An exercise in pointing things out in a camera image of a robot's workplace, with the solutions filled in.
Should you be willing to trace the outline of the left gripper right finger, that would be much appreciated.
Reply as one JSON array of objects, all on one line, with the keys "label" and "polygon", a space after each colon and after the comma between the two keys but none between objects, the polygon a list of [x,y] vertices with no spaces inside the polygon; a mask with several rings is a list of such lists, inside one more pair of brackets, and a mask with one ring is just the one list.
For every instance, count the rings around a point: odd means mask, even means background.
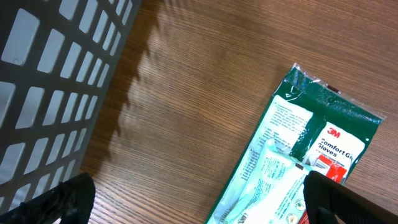
[{"label": "left gripper right finger", "polygon": [[397,223],[397,215],[317,171],[309,172],[303,184],[309,224]]}]

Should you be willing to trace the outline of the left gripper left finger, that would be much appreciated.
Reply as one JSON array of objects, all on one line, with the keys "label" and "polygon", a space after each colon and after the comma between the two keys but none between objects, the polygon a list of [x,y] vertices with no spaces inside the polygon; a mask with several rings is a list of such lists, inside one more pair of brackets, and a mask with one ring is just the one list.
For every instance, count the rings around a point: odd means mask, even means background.
[{"label": "left gripper left finger", "polygon": [[42,224],[60,220],[60,224],[86,224],[93,209],[95,193],[93,179],[82,173],[2,214],[1,223]]}]

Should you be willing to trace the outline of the green 3M gloves package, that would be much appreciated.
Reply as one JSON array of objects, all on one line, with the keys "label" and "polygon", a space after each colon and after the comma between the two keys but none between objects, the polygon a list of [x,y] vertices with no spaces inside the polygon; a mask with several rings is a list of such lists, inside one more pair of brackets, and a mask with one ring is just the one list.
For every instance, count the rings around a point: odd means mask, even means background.
[{"label": "green 3M gloves package", "polygon": [[208,223],[308,223],[304,180],[344,183],[385,116],[295,64],[272,94]]}]

